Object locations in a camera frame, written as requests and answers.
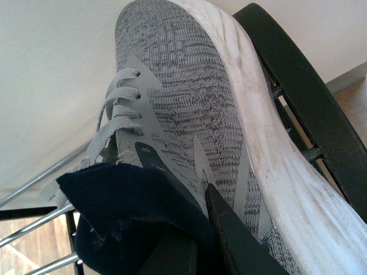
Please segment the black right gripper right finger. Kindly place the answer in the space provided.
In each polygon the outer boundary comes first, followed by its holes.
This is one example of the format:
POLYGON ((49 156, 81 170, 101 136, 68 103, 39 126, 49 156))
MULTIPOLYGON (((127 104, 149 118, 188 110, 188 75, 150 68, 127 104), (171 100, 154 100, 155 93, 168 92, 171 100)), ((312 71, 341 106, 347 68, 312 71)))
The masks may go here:
POLYGON ((213 184, 205 192, 206 206, 229 274, 287 274, 226 203, 213 184))

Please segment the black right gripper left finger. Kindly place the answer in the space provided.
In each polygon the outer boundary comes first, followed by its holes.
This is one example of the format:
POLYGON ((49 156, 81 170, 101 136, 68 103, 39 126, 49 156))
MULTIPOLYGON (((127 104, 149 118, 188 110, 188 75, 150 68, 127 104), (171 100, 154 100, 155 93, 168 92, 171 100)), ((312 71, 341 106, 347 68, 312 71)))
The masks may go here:
POLYGON ((57 184, 80 212, 78 256, 100 274, 137 274, 170 226, 198 243, 198 273, 214 272, 216 240, 197 200, 161 170, 100 163, 57 184))

